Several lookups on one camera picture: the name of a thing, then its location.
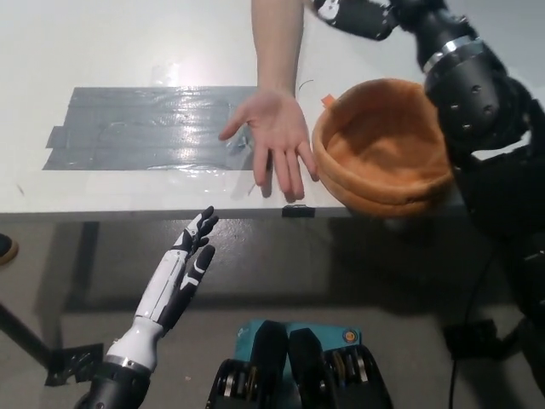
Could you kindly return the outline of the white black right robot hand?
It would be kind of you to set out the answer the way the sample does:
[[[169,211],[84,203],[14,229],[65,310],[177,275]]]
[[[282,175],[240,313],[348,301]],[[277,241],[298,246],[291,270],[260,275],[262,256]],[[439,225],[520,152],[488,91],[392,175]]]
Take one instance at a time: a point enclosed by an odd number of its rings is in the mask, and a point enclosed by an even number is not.
[[[374,41],[386,39],[398,26],[393,8],[359,0],[311,1],[309,8],[328,26]]]

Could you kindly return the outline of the bare person hand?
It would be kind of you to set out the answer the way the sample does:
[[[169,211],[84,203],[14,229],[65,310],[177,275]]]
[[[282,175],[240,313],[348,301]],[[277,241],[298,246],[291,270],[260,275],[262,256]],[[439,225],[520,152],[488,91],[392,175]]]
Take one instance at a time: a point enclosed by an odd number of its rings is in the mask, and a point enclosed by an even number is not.
[[[308,128],[295,97],[284,91],[259,89],[245,100],[228,120],[219,139],[232,138],[248,126],[254,141],[253,174],[255,184],[265,187],[267,167],[272,166],[280,191],[287,200],[304,198],[301,166],[313,180],[317,165],[310,147]]]

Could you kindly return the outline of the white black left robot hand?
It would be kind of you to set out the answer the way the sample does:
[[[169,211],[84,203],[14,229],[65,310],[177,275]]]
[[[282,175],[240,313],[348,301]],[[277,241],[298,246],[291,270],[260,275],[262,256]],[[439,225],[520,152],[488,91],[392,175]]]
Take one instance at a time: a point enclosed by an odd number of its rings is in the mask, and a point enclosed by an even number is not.
[[[174,328],[215,255],[208,234],[218,220],[210,206],[186,225],[150,278],[135,312],[136,323],[158,325],[164,333]]]

